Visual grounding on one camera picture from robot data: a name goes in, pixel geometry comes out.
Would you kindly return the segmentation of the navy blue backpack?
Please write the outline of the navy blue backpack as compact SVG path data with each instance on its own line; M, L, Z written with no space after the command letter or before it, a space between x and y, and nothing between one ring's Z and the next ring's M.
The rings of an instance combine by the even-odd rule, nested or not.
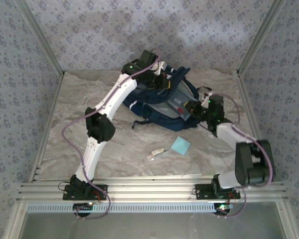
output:
M134 114L142 117L143 121L134 121L134 124L149 124L154 123L172 131L180 131L183 129L189 129L197 127L201 121L190 114L187 121L178 117L175 119L169 118L158 111L154 110L149 104L160 104L167 101L171 95L175 92L177 86L181 81L190 83L186 79L186 74L190 71L190 68L180 67L177 70L172 69L170 66L164 70L166 73L166 79L171 81L169 89L157 91L149 89L141 89L141 87L133 90L123 101L123 104L129 108Z

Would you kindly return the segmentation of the light blue sticky note pad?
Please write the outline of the light blue sticky note pad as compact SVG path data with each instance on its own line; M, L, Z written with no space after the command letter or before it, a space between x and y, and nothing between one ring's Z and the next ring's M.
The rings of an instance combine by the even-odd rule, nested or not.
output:
M185 155L190 146L191 146L190 142L178 136L174 141L174 143L172 144L171 149L180 155Z

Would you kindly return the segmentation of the black right controller board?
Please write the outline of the black right controller board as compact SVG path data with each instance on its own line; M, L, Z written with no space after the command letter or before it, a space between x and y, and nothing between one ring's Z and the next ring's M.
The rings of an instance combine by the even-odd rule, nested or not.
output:
M234 205L230 203L214 203L213 214L217 216L227 216L233 207Z

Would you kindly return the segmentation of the black controller board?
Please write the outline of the black controller board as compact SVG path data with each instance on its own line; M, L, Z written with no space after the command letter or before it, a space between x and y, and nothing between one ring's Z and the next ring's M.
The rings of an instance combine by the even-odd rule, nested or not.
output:
M75 203L73 204L72 211L79 218L85 218L92 213L93 204L91 203Z
M213 214L217 216L227 216L233 207L234 205L230 203L214 203Z

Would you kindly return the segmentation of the grey metal panel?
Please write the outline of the grey metal panel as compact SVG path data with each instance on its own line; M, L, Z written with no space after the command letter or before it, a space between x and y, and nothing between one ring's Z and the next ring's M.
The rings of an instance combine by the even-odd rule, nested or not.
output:
M213 213L28 213L18 239L287 239L275 203L248 203L235 217Z

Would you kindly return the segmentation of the black left controller board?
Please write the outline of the black left controller board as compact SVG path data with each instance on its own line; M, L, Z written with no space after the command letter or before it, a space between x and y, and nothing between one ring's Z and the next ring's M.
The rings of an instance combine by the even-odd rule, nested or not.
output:
M91 203L75 203L73 204L72 211L79 218L85 218L92 213L93 204Z

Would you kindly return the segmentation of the aluminium side rail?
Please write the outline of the aluminium side rail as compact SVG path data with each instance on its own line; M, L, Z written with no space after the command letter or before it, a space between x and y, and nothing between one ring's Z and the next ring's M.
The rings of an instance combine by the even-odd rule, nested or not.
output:
M58 95L59 95L59 92L60 92L60 89L61 89L61 86L62 86L62 82L63 82L63 79L64 79L64 74L65 73L63 73L62 76L60 77L60 81L59 81L58 86L56 88L56 93L55 93L55 96L54 96L53 101L52 101L52 105L51 105L51 108L50 108L50 111L49 111L49 115L47 117L47 121L46 121L46 124L45 124L45 127L44 127L43 135L42 135L42 138L40 140L39 148L38 148L37 154L34 158L31 173L30 173L29 179L27 181L28 183L33 183L35 181L36 171L41 166L41 162L42 162L42 159L43 159L43 156L44 156L46 144L47 144L48 137L49 137L49 132L50 132L51 124L52 124L52 118L53 118L56 102L57 102Z
M243 105L245 107L245 110L246 110L248 122L250 124L253 137L256 140L260 140L260 139L262 139L262 135L260 133L260 129L259 129L259 126L258 126L258 123L257 123L257 120L256 120L254 110L252 108L251 100L250 100L249 95L247 93L246 86L245 86L245 84L244 84L244 82L243 82L243 80L242 80L242 78L239 74L239 71L233 70L232 73L233 73L233 76L235 77L235 79L237 81L237 84L238 84L238 90L239 90L239 93L241 94L242 103L243 103ZM259 187L265 187L265 186L267 186L271 183L271 181L273 179L274 170L273 170L272 163L270 161L270 158L269 158L268 154L266 153L266 151L263 149L263 147L261 145L260 145L259 151L262 152L263 158L264 158L265 162L267 163L267 167L268 167L268 170L269 170L269 177L268 177L267 182L264 183L264 184L259 185Z

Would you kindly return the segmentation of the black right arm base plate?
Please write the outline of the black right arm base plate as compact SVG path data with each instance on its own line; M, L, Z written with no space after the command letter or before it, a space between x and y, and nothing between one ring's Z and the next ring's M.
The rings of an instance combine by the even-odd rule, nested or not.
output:
M198 200L241 199L240 193L233 188L221 189L212 184L196 184L194 192Z

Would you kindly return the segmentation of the aluminium frame post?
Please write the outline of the aluminium frame post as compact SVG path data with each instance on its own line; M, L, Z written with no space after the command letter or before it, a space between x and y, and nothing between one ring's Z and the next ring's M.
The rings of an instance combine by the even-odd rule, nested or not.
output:
M239 67L237 68L237 75L242 77L250 64L252 63L256 53L260 49L262 43L264 42L267 34L269 33L271 27L275 23L279 13L281 12L283 6L287 0L273 0L272 4L264 16L264 19L261 22L260 27L256 31L253 40L245 53Z
M38 44L40 45L41 50L49 60L51 66L60 76L64 75L64 71L60 66L57 57L55 56L52 48L50 47L47 38L45 37L42 29L40 28L38 22L36 21L31 9L29 8L25 0L14 0L16 6L19 8L22 16L30 27L30 30L34 34Z

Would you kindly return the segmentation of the aluminium front rail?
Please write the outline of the aluminium front rail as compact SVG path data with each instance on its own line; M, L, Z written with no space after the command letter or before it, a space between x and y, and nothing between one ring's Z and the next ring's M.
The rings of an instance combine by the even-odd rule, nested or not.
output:
M108 195L114 203L163 203L194 202L196 184L210 184L212 176L171 175L143 177L110 177L95 179L95 184L108 186ZM63 185L59 181L34 181L23 183L17 200L28 202L60 202ZM248 202L274 202L288 199L282 182L273 182L266 187L251 187L245 190Z

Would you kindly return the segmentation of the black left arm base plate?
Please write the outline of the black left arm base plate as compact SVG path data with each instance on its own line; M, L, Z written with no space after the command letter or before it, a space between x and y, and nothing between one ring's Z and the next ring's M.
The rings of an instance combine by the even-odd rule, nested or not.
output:
M107 196L99 189L88 184L83 190L76 189L73 185L66 185L63 192L63 200L72 201L105 201Z

